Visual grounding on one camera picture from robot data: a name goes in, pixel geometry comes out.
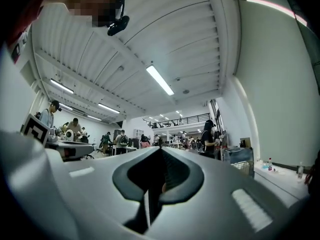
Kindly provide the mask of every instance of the plastic bottle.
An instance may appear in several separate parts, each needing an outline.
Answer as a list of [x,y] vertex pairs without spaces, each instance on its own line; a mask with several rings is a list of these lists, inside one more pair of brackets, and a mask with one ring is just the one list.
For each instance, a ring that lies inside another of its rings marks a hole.
[[303,174],[304,174],[304,167],[302,166],[302,162],[300,162],[300,166],[298,168],[298,179],[302,179]]
[[271,157],[269,158],[269,161],[268,161],[268,171],[272,171]]

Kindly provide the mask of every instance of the white cabinet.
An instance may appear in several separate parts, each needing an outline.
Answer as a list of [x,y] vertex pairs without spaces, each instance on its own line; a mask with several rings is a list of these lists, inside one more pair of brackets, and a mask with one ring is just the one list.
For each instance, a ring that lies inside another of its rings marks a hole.
[[139,129],[134,129],[133,130],[133,137],[134,138],[140,139],[142,134],[145,134],[144,130],[139,130]]

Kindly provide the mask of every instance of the headset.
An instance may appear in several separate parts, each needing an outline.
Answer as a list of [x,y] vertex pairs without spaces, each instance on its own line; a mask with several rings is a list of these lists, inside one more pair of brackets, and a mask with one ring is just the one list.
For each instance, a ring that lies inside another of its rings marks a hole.
[[[119,10],[121,9],[120,18],[116,18]],[[96,27],[107,27],[108,36],[114,36],[115,34],[126,29],[130,18],[128,16],[124,16],[125,11],[125,0],[116,0],[115,5],[109,4],[108,8],[103,10],[103,15],[99,15],[96,18],[92,19],[92,23]]]

